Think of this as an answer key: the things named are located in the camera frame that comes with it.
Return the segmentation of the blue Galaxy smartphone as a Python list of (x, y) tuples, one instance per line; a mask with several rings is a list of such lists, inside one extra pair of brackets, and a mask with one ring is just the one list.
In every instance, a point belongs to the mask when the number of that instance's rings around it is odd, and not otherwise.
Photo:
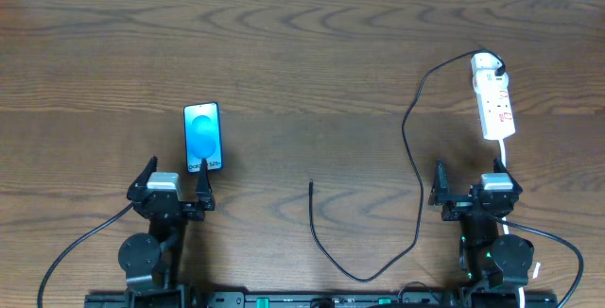
[(188, 105), (183, 108), (187, 171), (197, 173), (202, 161), (208, 170), (223, 167), (219, 106), (216, 102)]

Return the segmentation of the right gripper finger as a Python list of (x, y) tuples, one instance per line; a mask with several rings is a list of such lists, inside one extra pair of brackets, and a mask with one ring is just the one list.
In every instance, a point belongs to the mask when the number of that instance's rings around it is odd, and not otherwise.
[(502, 163), (499, 158), (495, 158), (493, 160), (493, 172), (494, 173), (504, 173), (509, 174), (507, 167)]
[(433, 185), (430, 194), (431, 204), (443, 204), (449, 197), (449, 184), (446, 177), (444, 165), (441, 160), (437, 160)]

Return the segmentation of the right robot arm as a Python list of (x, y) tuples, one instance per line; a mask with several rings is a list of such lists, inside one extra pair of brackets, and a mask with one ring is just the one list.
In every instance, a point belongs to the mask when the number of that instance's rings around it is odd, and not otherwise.
[(528, 284), (534, 246), (525, 238), (503, 234), (498, 221), (513, 211), (523, 192), (498, 159), (493, 171), (465, 195), (450, 191), (445, 166), (437, 162), (429, 203), (441, 207), (443, 221), (457, 221), (460, 268), (469, 282), (457, 290), (460, 307), (520, 307), (525, 300), (519, 291)]

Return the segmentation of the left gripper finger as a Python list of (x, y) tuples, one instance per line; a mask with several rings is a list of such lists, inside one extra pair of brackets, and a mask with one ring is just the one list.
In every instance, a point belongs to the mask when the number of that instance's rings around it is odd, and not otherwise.
[(199, 174), (195, 193), (198, 196), (199, 201), (203, 204), (213, 203), (213, 192), (208, 179), (208, 163), (206, 159), (202, 159), (199, 165)]
[(139, 174), (139, 176), (135, 179), (135, 181), (131, 185), (132, 190), (146, 189), (147, 182), (152, 173), (157, 171), (158, 158), (156, 156), (152, 156), (147, 165), (144, 167), (143, 171)]

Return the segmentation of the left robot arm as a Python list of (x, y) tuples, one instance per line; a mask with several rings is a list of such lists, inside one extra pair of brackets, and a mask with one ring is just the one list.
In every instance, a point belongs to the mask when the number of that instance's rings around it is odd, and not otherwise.
[(182, 200), (177, 173), (159, 172), (152, 157), (127, 191), (132, 209), (149, 222), (148, 231), (136, 233), (121, 245), (118, 262), (126, 277), (128, 307), (200, 307), (191, 284), (179, 284), (187, 224), (202, 221), (216, 201), (208, 178), (208, 163), (201, 161), (196, 201)]

